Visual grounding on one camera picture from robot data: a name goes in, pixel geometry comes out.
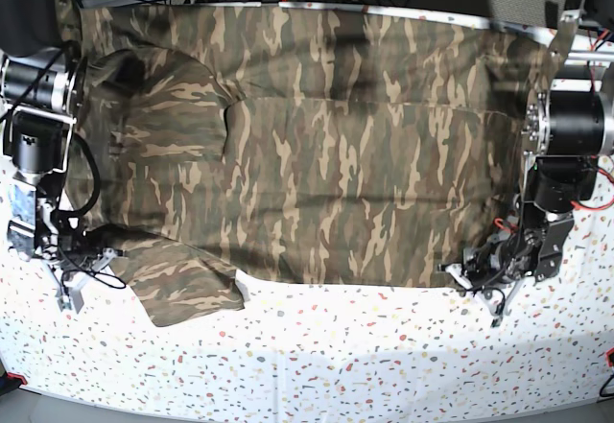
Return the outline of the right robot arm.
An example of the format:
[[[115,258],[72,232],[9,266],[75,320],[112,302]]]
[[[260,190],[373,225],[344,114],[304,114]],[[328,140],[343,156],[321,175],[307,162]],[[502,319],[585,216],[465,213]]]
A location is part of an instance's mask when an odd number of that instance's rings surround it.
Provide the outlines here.
[[[1,0],[1,148],[15,168],[8,247],[24,261],[39,261],[56,284],[60,308],[74,311],[90,280],[116,290],[127,286],[107,268],[121,251],[92,244],[81,224],[102,182],[91,150],[75,132],[86,66],[75,34],[78,19],[73,0]],[[80,208],[63,210],[73,146],[86,160],[93,189]]]

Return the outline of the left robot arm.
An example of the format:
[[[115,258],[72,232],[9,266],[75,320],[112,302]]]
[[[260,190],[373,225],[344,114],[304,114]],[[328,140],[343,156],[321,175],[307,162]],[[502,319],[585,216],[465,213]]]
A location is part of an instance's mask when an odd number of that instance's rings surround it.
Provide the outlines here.
[[[524,169],[512,213],[460,262],[441,266],[463,295],[478,297],[497,328],[528,278],[557,276],[574,212],[585,210],[613,153],[613,0],[566,0],[548,46],[545,81],[526,111]]]

